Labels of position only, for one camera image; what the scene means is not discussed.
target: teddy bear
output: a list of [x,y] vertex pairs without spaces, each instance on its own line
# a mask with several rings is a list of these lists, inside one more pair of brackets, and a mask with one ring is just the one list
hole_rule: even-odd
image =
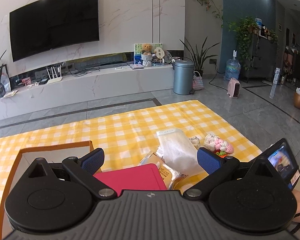
[[152,45],[149,43],[142,44],[142,49],[140,50],[143,55],[151,55]]

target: glass vase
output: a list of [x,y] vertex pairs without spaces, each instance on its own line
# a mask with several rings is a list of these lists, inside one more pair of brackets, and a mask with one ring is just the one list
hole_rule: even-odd
[[6,90],[4,88],[4,85],[0,83],[0,97],[2,98],[6,94]]

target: water bottle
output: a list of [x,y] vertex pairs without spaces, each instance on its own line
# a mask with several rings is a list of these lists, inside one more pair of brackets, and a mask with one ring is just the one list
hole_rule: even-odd
[[237,51],[233,51],[233,58],[229,59],[226,63],[226,73],[223,77],[224,80],[229,81],[231,78],[239,79],[241,65],[237,60]]

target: blue gripper pad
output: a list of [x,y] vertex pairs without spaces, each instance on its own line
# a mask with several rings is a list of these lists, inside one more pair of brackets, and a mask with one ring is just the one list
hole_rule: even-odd
[[97,148],[79,159],[81,168],[95,174],[101,168],[105,161],[105,152],[101,148]]
[[199,165],[210,175],[221,167],[224,160],[210,150],[201,147],[197,152]]

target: cardboard box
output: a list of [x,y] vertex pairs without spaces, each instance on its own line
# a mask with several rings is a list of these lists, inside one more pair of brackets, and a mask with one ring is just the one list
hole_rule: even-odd
[[2,195],[0,204],[0,240],[13,231],[4,210],[5,200],[23,173],[36,158],[43,157],[48,163],[61,163],[67,157],[77,156],[81,158],[93,150],[92,141],[21,149],[13,163]]

